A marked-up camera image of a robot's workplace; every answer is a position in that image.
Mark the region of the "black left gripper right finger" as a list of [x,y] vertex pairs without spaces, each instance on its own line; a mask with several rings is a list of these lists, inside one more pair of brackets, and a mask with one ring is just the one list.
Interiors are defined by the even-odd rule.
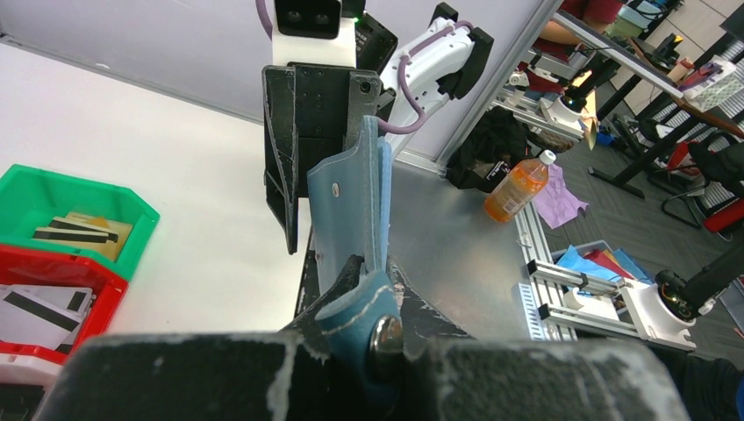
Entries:
[[479,340],[387,270],[403,319],[395,420],[686,420],[662,364],[633,343]]

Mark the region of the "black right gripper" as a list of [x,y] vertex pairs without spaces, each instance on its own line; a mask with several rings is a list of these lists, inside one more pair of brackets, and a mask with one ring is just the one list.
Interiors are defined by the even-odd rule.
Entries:
[[382,88],[374,71],[299,62],[294,68],[262,70],[266,201],[290,254],[297,251],[298,198],[308,196],[307,173],[340,153],[345,136],[347,150],[356,145]]

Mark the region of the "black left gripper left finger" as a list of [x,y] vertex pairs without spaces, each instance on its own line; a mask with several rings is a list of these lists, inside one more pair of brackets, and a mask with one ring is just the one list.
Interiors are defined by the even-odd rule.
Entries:
[[278,332],[140,334],[75,352],[39,420],[355,420],[313,309]]

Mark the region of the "blue leather card holder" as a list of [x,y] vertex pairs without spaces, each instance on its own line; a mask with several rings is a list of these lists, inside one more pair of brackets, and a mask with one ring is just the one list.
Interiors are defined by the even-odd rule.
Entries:
[[355,144],[307,174],[318,284],[314,319],[340,371],[335,388],[358,410],[385,414],[402,374],[402,320],[387,273],[391,147],[375,117],[362,118]]

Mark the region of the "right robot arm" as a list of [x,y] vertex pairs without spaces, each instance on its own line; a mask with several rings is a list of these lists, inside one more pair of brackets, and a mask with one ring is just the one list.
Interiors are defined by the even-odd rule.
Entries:
[[318,243],[384,252],[392,161],[428,118],[475,87],[493,38],[445,3],[405,45],[363,1],[255,8],[273,58],[261,75],[266,197],[288,251],[297,251],[307,198]]

